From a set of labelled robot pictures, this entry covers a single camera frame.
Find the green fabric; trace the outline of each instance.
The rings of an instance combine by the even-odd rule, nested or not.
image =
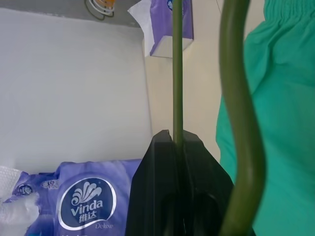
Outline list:
[[[267,158],[254,230],[257,236],[315,236],[315,0],[266,0],[264,14],[244,48]],[[217,143],[234,181],[237,159],[223,99]]]

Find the curved green stem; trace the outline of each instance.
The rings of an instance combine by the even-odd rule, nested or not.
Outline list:
[[[250,0],[225,0],[220,26],[220,73],[237,150],[235,187],[220,236],[247,236],[265,185],[265,155],[243,63]]]

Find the purple plastic packaging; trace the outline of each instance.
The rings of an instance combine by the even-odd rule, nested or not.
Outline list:
[[[154,36],[154,45],[150,55],[154,55],[161,40],[173,35],[173,0],[152,0],[150,15]],[[190,44],[193,40],[192,5],[191,0],[183,0],[183,39]]]
[[[39,217],[26,236],[124,236],[140,161],[65,162],[55,173],[22,173],[13,194],[39,196]]]

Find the white wall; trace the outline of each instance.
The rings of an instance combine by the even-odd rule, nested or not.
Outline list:
[[[194,42],[184,51],[184,129],[197,134],[217,159],[216,124],[221,99],[220,9],[223,1],[192,0]],[[263,21],[264,0],[252,0],[246,33]],[[153,133],[172,130],[172,59],[145,59]]]
[[[151,141],[140,29],[0,9],[0,164],[142,158]]]

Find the white tissue paper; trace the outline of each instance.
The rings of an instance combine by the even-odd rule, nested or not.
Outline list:
[[[128,12],[138,22],[144,34],[144,56],[149,56],[154,45],[152,22],[150,16],[151,0],[141,0],[132,6]]]
[[[20,178],[21,171],[0,166],[0,236],[24,236],[38,218],[37,195],[30,194],[6,202]]]

